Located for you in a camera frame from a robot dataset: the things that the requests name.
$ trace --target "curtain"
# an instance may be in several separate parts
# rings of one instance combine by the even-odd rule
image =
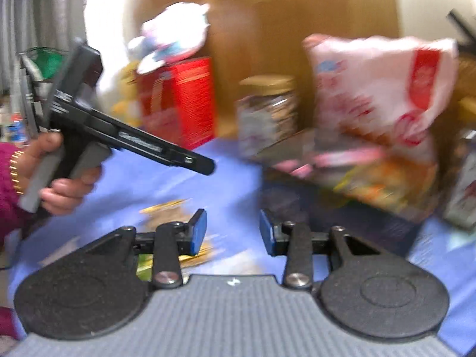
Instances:
[[[12,85],[17,56],[32,47],[68,50],[85,37],[83,0],[0,0],[0,94]]]

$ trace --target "red cardboard box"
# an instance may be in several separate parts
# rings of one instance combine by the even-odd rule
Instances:
[[[184,60],[137,74],[142,121],[148,133],[185,149],[215,137],[210,58]]]

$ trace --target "magenta sleeve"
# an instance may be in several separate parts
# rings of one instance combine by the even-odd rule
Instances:
[[[15,145],[0,143],[0,243],[11,231],[21,228],[28,218],[27,212],[17,207],[18,194],[10,175],[10,158],[17,150]]]

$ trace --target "human hand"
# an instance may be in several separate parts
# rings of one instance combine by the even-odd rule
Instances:
[[[29,179],[40,164],[42,157],[61,146],[61,133],[41,133],[37,140],[25,149],[25,153],[17,159],[18,185],[27,189]],[[63,216],[70,214],[79,206],[83,197],[90,193],[101,177],[101,167],[87,170],[76,180],[59,178],[52,182],[51,188],[40,191],[41,206],[51,214]]]

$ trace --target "gray platform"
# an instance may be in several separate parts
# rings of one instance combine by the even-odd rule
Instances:
[[[29,335],[8,357],[456,357],[436,337],[381,344],[342,331],[307,293],[273,276],[193,275],[154,293],[131,323],[98,339]]]

